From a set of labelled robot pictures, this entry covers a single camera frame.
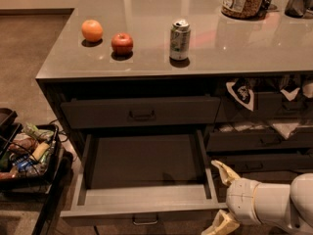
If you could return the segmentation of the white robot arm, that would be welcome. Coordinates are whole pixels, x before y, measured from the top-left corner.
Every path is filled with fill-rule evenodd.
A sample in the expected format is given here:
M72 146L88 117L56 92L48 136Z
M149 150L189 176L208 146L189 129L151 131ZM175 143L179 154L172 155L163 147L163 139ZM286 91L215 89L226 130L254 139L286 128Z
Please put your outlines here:
M244 225L267 224L289 235L313 235L313 173L297 176L291 184L263 183L240 177L214 160L228 187L226 206L201 235L229 235Z

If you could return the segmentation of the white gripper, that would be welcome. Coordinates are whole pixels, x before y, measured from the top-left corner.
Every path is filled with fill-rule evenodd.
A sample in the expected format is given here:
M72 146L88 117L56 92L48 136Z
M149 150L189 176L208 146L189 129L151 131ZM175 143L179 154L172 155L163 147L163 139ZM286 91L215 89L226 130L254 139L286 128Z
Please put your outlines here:
M212 224L201 235L229 235L240 227L240 223L259 224L254 207L255 190L259 182L241 178L230 167L218 160L213 160L211 164L218 169L222 183L229 186L226 205L230 212L220 210Z

